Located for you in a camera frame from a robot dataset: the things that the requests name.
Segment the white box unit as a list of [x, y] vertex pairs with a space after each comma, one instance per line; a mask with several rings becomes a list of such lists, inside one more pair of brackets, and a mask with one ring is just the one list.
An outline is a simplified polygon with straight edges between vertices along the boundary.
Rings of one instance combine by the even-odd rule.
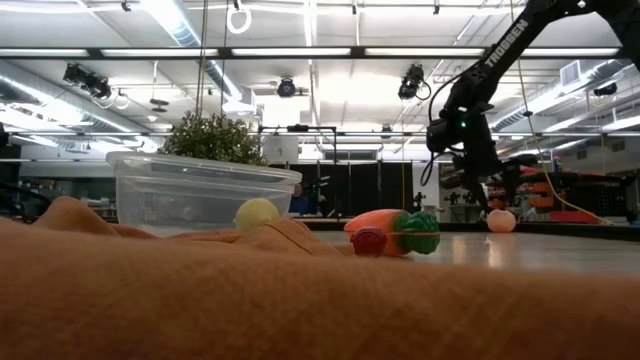
[[299, 139], [294, 136], [268, 136], [262, 141], [262, 154], [269, 163], [297, 163]]

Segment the black beam with light bars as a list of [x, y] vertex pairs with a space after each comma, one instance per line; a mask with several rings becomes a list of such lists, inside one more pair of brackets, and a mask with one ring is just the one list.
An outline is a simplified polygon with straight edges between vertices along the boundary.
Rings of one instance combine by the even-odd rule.
[[482, 47], [221, 47], [221, 48], [0, 48], [1, 60], [198, 60], [198, 59], [443, 59], [474, 60]]

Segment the yellow toy lemon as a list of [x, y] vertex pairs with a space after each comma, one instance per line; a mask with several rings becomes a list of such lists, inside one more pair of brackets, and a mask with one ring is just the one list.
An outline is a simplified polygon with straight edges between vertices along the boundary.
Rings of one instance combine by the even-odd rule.
[[280, 213], [272, 202], [264, 198], [255, 198], [245, 201], [238, 208], [234, 223], [238, 230], [249, 231], [279, 218]]

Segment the black aluminium table frame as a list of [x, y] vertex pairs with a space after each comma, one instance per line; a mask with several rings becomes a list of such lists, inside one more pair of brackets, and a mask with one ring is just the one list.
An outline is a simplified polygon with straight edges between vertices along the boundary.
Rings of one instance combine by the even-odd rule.
[[[342, 231], [347, 219], [298, 218], [311, 230]], [[441, 232], [488, 232], [485, 223], [440, 223]], [[572, 236], [593, 239], [619, 240], [640, 242], [640, 227], [589, 225], [589, 224], [561, 224], [561, 223], [523, 223], [517, 224], [515, 232], [546, 234], [557, 236]]]

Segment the pink toy peach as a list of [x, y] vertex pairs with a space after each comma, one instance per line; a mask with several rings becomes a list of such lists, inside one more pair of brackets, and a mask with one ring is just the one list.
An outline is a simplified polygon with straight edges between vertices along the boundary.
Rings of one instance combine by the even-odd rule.
[[511, 233], [517, 224], [516, 217], [507, 210], [494, 209], [487, 215], [487, 225], [495, 233]]

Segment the person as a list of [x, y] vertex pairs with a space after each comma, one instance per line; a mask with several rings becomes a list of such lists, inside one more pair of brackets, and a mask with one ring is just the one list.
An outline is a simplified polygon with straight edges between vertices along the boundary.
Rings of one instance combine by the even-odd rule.
[[319, 195], [311, 188], [306, 190], [301, 183], [294, 186], [289, 212], [298, 216], [316, 216], [320, 213]]

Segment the clear plastic tupperware container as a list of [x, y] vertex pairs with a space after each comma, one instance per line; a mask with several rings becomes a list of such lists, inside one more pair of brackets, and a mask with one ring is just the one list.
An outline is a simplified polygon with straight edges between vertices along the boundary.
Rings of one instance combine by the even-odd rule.
[[237, 210], [254, 198], [288, 214], [296, 171], [138, 152], [110, 152], [121, 225], [159, 237], [232, 228]]

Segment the shelving with orange bins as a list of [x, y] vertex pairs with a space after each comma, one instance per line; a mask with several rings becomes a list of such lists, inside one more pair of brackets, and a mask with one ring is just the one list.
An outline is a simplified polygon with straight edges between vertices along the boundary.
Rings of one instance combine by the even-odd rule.
[[634, 222], [640, 218], [630, 205], [631, 177], [580, 172], [521, 169], [520, 184], [513, 203], [505, 200], [502, 179], [487, 181], [489, 206], [508, 210], [524, 222], [603, 224]]

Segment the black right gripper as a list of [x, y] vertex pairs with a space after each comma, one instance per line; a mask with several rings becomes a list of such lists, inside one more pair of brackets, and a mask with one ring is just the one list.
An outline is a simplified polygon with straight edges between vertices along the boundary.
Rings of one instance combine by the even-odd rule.
[[[490, 176], [500, 169], [501, 161], [487, 124], [487, 107], [445, 113], [427, 127], [427, 147], [432, 153], [453, 151], [461, 143], [462, 154], [454, 161], [457, 169], [467, 175]], [[520, 184], [520, 172], [503, 172], [502, 184], [507, 203], [513, 203]], [[472, 195], [485, 213], [492, 208], [488, 202], [487, 177], [472, 178]]]

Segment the orange toy carrot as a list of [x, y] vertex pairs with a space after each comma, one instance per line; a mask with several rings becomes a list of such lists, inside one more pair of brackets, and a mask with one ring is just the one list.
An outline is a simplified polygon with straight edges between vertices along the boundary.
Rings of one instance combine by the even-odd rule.
[[439, 222], [434, 214], [424, 211], [380, 209], [363, 213], [344, 227], [349, 242], [351, 234], [367, 226], [380, 228], [386, 234], [385, 257], [404, 257], [411, 252], [428, 255], [440, 243]]

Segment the small red toy fruit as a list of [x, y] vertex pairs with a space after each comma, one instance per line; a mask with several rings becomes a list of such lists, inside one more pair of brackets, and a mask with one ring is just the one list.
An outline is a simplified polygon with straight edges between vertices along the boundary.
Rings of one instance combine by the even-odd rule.
[[381, 257], [387, 245], [387, 236], [380, 228], [367, 226], [351, 234], [350, 243], [357, 256]]

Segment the black partition panels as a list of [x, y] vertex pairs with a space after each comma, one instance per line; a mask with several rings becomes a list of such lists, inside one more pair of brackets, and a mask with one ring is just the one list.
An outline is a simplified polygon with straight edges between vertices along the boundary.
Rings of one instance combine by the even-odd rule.
[[409, 163], [316, 162], [277, 167], [300, 173], [299, 183], [319, 195], [320, 213], [307, 217], [347, 218], [379, 209], [413, 208], [413, 170]]

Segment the small green artificial plant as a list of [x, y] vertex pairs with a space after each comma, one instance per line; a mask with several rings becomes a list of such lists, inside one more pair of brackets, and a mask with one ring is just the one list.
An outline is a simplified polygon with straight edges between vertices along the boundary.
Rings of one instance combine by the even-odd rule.
[[158, 149], [158, 154], [204, 160], [264, 166], [260, 138], [252, 135], [251, 125], [224, 114], [205, 116], [186, 112], [173, 125], [171, 135]]

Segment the silver ceiling air duct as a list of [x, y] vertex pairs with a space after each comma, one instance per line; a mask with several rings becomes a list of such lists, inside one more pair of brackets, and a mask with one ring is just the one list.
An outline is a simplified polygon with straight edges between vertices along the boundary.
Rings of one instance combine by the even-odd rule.
[[530, 74], [523, 68], [523, 63], [514, 66], [511, 72], [518, 76], [518, 102], [490, 117], [488, 125], [492, 131], [500, 132], [528, 116], [544, 113], [580, 93], [640, 75], [638, 68], [628, 59], [581, 59], [571, 61], [560, 69], [547, 70], [546, 76], [551, 80], [535, 89], [529, 89], [528, 85], [532, 82], [526, 81]]
[[223, 74], [220, 63], [202, 58], [202, 36], [198, 35], [193, 23], [188, 18], [180, 0], [139, 0], [144, 10], [149, 13], [169, 36], [180, 46], [197, 49], [197, 63], [203, 67], [204, 73], [223, 93], [229, 101], [240, 101], [243, 97], [240, 89]]

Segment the orange-brown cloth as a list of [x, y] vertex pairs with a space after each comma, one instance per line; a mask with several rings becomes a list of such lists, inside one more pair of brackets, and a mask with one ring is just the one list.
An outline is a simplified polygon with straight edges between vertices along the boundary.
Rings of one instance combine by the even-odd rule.
[[0, 360], [640, 360], [640, 278], [366, 258], [282, 219], [0, 217]]

